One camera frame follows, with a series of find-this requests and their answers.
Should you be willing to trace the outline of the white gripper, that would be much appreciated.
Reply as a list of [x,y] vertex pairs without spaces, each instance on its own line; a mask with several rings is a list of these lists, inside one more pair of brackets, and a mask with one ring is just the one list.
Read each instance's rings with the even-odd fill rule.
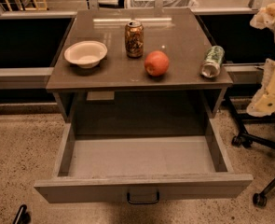
[[[275,3],[261,7],[250,20],[256,29],[273,29],[275,26]],[[269,116],[275,112],[275,61],[266,59],[261,88],[248,104],[246,112],[254,117]]]

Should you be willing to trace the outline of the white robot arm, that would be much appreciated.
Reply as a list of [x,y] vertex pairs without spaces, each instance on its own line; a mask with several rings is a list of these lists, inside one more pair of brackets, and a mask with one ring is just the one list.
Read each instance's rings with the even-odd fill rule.
[[[251,19],[250,25],[257,29],[269,28],[275,43],[275,3],[262,7]],[[254,117],[269,116],[275,112],[275,61],[270,58],[264,64],[261,88],[248,104],[246,112]]]

